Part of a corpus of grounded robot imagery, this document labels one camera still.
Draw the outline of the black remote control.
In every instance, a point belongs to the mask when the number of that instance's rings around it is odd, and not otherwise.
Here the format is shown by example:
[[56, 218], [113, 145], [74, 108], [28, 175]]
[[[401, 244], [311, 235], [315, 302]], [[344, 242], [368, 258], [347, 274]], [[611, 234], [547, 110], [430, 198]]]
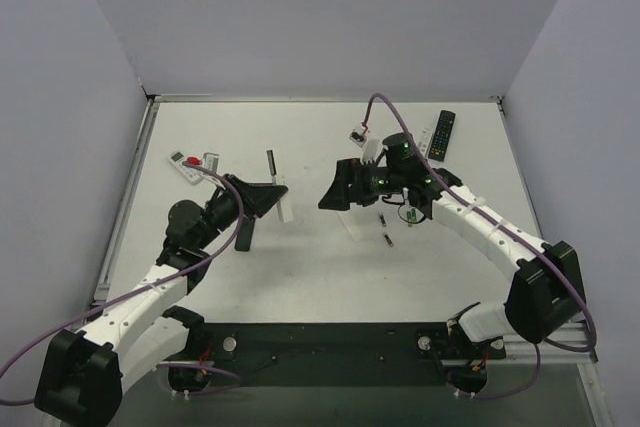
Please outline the black remote control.
[[254, 219], [246, 218], [243, 220], [240, 230], [235, 238], [234, 249], [237, 252], [249, 252], [251, 250], [254, 229]]

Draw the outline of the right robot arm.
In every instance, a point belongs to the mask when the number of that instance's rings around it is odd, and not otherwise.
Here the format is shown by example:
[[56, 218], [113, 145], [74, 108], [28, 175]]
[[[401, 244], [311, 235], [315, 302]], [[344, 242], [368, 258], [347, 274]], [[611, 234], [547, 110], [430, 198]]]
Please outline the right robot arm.
[[401, 195], [425, 219], [449, 228], [491, 261], [510, 283], [506, 300], [463, 309], [450, 320], [451, 336], [480, 344], [515, 334], [539, 344], [580, 312], [584, 286], [569, 244], [551, 245], [520, 231], [452, 173], [427, 169], [404, 133], [388, 136], [382, 145], [383, 166], [358, 158], [338, 161], [318, 206], [342, 212]]

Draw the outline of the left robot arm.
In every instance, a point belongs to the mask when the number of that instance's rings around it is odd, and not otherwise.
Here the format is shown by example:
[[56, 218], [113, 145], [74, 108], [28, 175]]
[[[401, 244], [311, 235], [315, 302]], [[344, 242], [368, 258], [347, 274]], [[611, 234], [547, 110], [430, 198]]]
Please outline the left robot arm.
[[208, 247], [229, 226], [268, 213], [288, 192], [285, 185], [247, 183], [225, 174], [205, 205], [175, 203], [155, 263], [128, 293], [76, 332], [50, 341], [35, 407], [72, 426], [106, 426], [127, 391], [165, 359], [193, 358], [204, 349], [201, 318], [177, 307], [206, 275]]

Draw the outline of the white long battery cover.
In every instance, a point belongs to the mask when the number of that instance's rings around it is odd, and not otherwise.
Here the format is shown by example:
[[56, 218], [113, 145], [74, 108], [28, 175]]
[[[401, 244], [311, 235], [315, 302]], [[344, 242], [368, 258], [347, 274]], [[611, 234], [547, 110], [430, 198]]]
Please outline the white long battery cover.
[[360, 242], [366, 238], [363, 228], [352, 211], [340, 211], [337, 215], [353, 242]]

